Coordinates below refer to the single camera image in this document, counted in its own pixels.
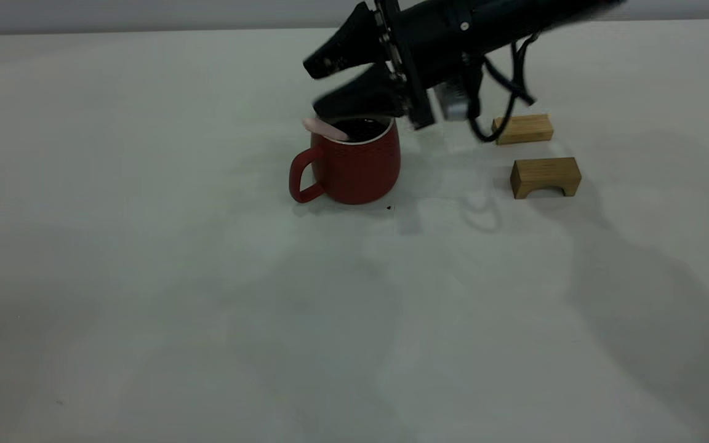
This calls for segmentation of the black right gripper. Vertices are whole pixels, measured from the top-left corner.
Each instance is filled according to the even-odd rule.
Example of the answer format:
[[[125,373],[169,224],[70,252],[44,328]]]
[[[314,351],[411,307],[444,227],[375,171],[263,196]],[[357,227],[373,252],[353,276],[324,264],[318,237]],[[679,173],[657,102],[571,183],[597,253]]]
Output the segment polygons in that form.
[[[346,22],[303,61],[313,79],[371,65],[349,83],[313,102],[326,120],[404,115],[415,129],[435,124],[428,89],[443,85],[445,119],[480,115],[483,55],[475,10],[481,1],[426,1],[402,10],[397,1],[357,3]],[[386,59],[394,73],[389,70]]]

